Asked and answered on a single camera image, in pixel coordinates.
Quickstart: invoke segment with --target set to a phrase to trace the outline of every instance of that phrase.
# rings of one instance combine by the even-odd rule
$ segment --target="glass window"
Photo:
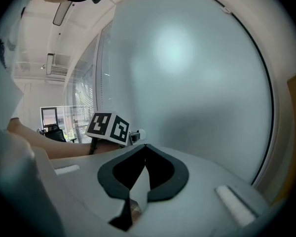
[[[100,37],[97,70],[97,107],[98,111],[113,110],[110,94],[110,68],[109,68],[109,49],[111,43],[112,21],[103,28]]]
[[[70,77],[66,88],[64,107],[65,123],[69,138],[77,138],[79,143],[90,143],[84,135],[93,115],[93,59],[97,38],[87,47]]]

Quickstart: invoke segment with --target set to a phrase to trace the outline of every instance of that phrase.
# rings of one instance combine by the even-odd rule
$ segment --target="black and white marker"
[[[116,112],[95,112],[89,122],[85,135],[106,139],[127,146],[128,133],[129,122],[118,116]]]

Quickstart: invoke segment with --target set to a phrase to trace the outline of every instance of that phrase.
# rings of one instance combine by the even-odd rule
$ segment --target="air vent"
[[[58,68],[54,68],[52,67],[51,69],[51,74],[52,75],[62,75],[62,76],[66,76],[67,75],[67,70],[60,70]]]

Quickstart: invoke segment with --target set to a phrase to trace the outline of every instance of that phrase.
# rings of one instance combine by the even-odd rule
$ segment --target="ceiling light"
[[[50,75],[51,74],[51,66],[53,65],[53,58],[54,58],[54,54],[53,53],[49,53],[47,55],[47,62],[46,62],[46,74]]]
[[[53,21],[54,25],[60,26],[63,23],[66,13],[72,3],[73,3],[72,1],[66,1],[66,2],[60,3],[60,5],[57,9],[57,12],[55,14],[55,17],[54,17],[54,21]]]

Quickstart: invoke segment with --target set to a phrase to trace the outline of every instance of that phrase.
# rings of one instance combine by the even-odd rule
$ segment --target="office chair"
[[[45,132],[45,136],[49,139],[60,141],[60,142],[66,142],[66,139],[64,137],[64,133],[62,129],[59,128],[56,124],[51,124],[48,127],[48,131]]]

